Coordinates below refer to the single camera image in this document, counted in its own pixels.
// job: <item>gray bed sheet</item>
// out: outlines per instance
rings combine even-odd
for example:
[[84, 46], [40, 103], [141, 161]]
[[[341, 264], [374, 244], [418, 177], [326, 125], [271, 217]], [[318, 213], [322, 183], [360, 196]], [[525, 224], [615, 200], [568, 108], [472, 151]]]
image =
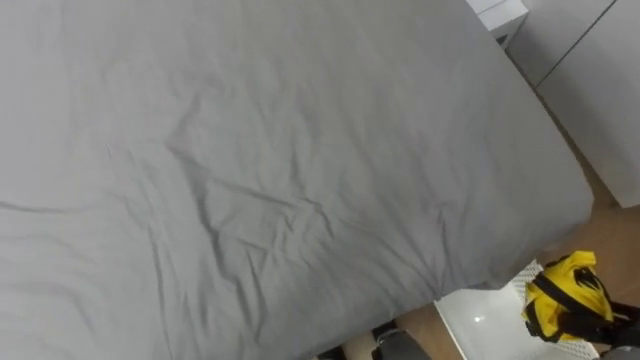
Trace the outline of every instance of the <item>gray bed sheet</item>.
[[463, 0], [0, 2], [0, 357], [307, 360], [585, 221]]

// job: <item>black strap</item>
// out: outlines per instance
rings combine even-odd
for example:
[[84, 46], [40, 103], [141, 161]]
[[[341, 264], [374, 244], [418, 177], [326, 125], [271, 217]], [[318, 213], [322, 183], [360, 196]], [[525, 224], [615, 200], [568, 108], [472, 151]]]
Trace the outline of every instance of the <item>black strap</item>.
[[547, 294], [550, 298], [555, 300], [558, 304], [564, 306], [569, 310], [569, 312], [576, 314], [585, 314], [591, 315], [595, 317], [601, 318], [602, 315], [598, 314], [591, 308], [582, 304], [578, 300], [572, 298], [567, 293], [565, 293], [562, 289], [560, 289], [553, 281], [549, 280], [543, 274], [538, 274], [535, 279], [533, 279], [533, 283], [540, 288], [545, 294]]
[[529, 334], [531, 336], [536, 336], [546, 342], [557, 343], [560, 341], [560, 337], [562, 336], [562, 331], [557, 330], [553, 335], [547, 336], [542, 331], [542, 327], [540, 326], [540, 321], [538, 320], [538, 316], [536, 315], [535, 302], [532, 301], [525, 308], [525, 314], [527, 314], [527, 330], [529, 330]]
[[611, 309], [617, 323], [633, 325], [640, 321], [640, 309], [635, 306], [611, 302]]
[[594, 317], [587, 314], [562, 313], [558, 316], [558, 327], [565, 334], [573, 335], [589, 342], [613, 345], [615, 332], [613, 323], [601, 316]]

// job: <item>white box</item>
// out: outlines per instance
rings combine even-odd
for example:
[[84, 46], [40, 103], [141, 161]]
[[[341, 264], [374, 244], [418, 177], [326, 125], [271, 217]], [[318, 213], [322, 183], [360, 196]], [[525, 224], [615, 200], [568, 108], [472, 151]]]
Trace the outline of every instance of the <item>white box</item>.
[[467, 0], [503, 49], [524, 22], [529, 10], [520, 0]]

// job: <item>cabinet door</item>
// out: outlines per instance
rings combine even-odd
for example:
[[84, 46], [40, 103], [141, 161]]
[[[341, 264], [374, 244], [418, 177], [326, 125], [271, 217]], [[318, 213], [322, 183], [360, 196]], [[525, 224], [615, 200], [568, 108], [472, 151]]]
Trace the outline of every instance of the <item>cabinet door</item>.
[[523, 0], [526, 22], [508, 52], [537, 85], [613, 0]]
[[640, 204], [639, 19], [618, 0], [538, 88], [623, 206]]

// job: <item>wooden floor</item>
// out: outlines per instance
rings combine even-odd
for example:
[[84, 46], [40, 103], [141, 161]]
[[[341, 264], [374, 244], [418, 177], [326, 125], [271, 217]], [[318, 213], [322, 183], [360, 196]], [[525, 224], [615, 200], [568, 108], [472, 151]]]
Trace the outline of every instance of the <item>wooden floor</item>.
[[[591, 166], [568, 141], [593, 189], [593, 213], [589, 223], [579, 228], [571, 239], [553, 251], [540, 254], [538, 259], [544, 264], [574, 250], [595, 251], [598, 275], [612, 298], [640, 305], [640, 276], [637, 276], [640, 274], [640, 207], [620, 209]], [[400, 317], [398, 324], [407, 329], [434, 360], [462, 359], [433, 305]], [[370, 334], [344, 346], [349, 360], [370, 360], [373, 347]]]

